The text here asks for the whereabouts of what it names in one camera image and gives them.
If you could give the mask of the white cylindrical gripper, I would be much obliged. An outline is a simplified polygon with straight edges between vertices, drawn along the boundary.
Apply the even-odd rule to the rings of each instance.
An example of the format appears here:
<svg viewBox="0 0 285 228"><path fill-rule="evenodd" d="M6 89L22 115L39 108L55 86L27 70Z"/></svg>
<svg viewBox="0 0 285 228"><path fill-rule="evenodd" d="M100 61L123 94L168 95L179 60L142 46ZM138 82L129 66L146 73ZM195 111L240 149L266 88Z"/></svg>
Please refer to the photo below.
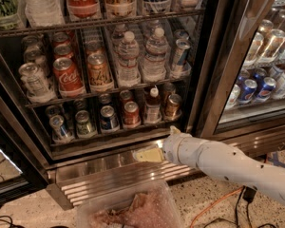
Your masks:
<svg viewBox="0 0 285 228"><path fill-rule="evenodd" d="M170 126L170 134L164 140L162 150L157 146L142 148L133 152L133 158L138 162L163 162L166 159L176 165L181 165L178 154L179 148L181 142L185 138L191 138L191 135L181 133L174 125Z"/></svg>

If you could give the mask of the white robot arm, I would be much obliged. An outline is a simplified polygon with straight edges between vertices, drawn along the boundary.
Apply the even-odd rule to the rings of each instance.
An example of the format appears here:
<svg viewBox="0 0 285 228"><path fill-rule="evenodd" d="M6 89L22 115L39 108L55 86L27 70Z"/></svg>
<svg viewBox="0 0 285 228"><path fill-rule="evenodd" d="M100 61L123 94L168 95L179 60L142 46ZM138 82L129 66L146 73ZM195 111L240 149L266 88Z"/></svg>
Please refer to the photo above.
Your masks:
<svg viewBox="0 0 285 228"><path fill-rule="evenodd" d="M162 144L136 150L133 158L198 168L211 178L250 187L285 206L285 168L256 161L224 142L181 133L175 126Z"/></svg>

